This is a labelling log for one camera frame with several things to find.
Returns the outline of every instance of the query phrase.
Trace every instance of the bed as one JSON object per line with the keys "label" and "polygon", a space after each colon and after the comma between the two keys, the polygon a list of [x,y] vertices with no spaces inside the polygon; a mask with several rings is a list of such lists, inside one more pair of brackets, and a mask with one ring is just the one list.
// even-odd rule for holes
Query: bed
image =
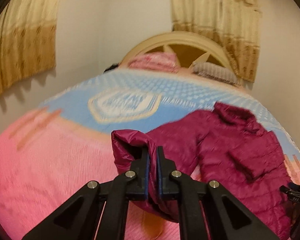
{"label": "bed", "polygon": [[[132,70],[148,52],[175,52],[178,73]],[[253,112],[276,134],[292,180],[300,184],[300,151],[289,134],[240,86],[196,76],[189,66],[207,61],[231,69],[222,48],[188,32],[164,33],[133,48],[120,67],[42,102],[0,135],[0,223],[12,240],[22,237],[90,180],[117,175],[113,130],[148,132],[216,101]],[[192,174],[200,178],[199,169]],[[126,239],[177,239],[178,224],[129,205]]]}

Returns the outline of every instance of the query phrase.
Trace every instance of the arched headboard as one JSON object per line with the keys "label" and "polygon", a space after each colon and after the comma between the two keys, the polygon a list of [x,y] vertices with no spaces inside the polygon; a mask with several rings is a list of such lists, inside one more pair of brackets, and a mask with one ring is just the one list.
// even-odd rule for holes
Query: arched headboard
{"label": "arched headboard", "polygon": [[201,35],[174,31],[151,37],[134,47],[123,58],[120,65],[126,65],[136,55],[164,51],[175,52],[181,67],[188,68],[192,62],[212,62],[231,69],[230,62],[222,47]]}

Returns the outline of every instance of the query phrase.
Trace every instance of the pink pillow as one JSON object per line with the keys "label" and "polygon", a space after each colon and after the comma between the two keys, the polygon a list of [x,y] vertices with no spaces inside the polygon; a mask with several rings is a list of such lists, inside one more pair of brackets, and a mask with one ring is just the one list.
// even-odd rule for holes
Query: pink pillow
{"label": "pink pillow", "polygon": [[170,52],[153,52],[134,57],[128,63],[129,68],[151,69],[176,73],[180,69],[177,55]]}

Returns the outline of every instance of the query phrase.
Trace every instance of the puffer jacket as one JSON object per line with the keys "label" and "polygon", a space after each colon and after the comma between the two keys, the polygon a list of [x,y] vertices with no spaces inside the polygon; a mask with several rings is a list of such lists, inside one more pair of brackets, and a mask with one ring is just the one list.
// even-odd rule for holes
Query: puffer jacket
{"label": "puffer jacket", "polygon": [[213,111],[196,110],[179,121],[164,124],[147,134],[134,130],[112,132],[115,165],[122,173],[140,157],[140,147],[150,154],[149,197],[136,203],[168,220],[178,220],[175,202],[158,198],[156,147],[179,171],[190,175],[200,166],[203,182],[219,181],[280,239],[289,238],[290,207],[281,185],[291,181],[282,148],[275,134],[266,131],[246,109],[217,102]]}

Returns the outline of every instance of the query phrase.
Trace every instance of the brown curtain section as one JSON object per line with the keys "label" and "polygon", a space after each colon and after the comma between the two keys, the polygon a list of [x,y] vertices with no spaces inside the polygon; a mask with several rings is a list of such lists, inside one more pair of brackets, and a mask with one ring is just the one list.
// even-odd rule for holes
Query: brown curtain section
{"label": "brown curtain section", "polygon": [[54,68],[59,0],[11,0],[0,15],[0,94]]}
{"label": "brown curtain section", "polygon": [[234,73],[254,82],[259,58],[258,0],[171,0],[173,29],[220,44]]}

